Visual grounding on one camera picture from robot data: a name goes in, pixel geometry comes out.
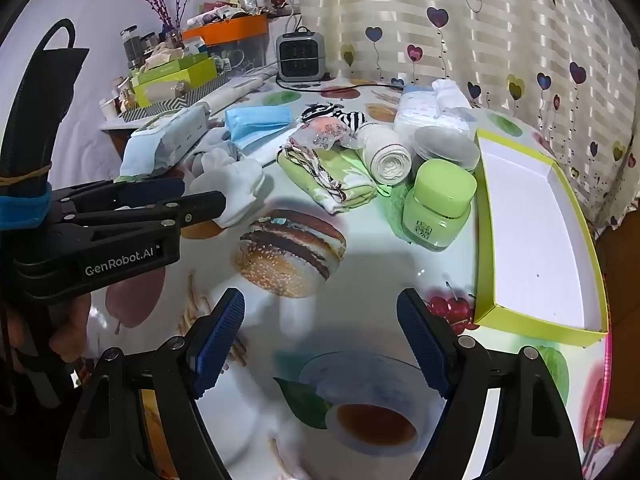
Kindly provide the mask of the person's left hand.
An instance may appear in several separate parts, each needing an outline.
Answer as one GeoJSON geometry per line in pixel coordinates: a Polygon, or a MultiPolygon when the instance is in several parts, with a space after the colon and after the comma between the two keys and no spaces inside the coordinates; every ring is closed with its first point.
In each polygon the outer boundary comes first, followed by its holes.
{"type": "Polygon", "coordinates": [[[53,307],[1,301],[1,374],[66,372],[87,345],[91,295],[53,307]]]}

